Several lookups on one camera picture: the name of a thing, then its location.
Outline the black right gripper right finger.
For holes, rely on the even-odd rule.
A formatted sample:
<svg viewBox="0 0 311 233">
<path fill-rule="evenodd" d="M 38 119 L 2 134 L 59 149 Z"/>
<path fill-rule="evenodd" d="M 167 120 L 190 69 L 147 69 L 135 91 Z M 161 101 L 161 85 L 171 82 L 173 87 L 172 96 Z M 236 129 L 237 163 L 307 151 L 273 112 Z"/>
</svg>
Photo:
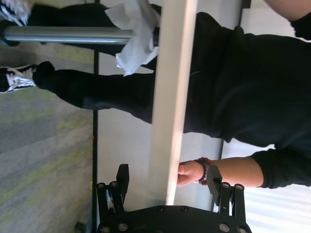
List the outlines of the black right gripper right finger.
<svg viewBox="0 0 311 233">
<path fill-rule="evenodd" d="M 244 186 L 241 184 L 231 186 L 229 183 L 223 182 L 220 171 L 216 166 L 210 166 L 207 171 L 207 185 L 216 206 L 219 207 L 220 214 L 229 216 L 231 203 L 232 216 L 245 218 Z"/>
</svg>

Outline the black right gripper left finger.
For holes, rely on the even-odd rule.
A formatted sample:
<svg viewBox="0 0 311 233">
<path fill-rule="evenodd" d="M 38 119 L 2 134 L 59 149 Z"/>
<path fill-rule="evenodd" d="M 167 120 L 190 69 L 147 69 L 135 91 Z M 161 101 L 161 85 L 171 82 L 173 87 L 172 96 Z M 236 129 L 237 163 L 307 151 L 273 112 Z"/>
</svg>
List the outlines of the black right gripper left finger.
<svg viewBox="0 0 311 233">
<path fill-rule="evenodd" d="M 99 220 L 103 222 L 106 218 L 124 212 L 124 201 L 129 185 L 129 166 L 119 166 L 116 180 L 110 184 L 98 183 L 96 186 Z"/>
</svg>

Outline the person's left hand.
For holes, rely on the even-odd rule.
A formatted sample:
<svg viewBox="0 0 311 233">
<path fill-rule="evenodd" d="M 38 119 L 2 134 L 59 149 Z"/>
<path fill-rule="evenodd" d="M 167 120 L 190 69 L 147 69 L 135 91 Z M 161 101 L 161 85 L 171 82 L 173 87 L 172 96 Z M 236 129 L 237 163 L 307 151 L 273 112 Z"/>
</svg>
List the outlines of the person's left hand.
<svg viewBox="0 0 311 233">
<path fill-rule="evenodd" d="M 199 181 L 204 175 L 204 167 L 197 161 L 181 162 L 178 167 L 177 186 L 182 187 Z"/>
</svg>

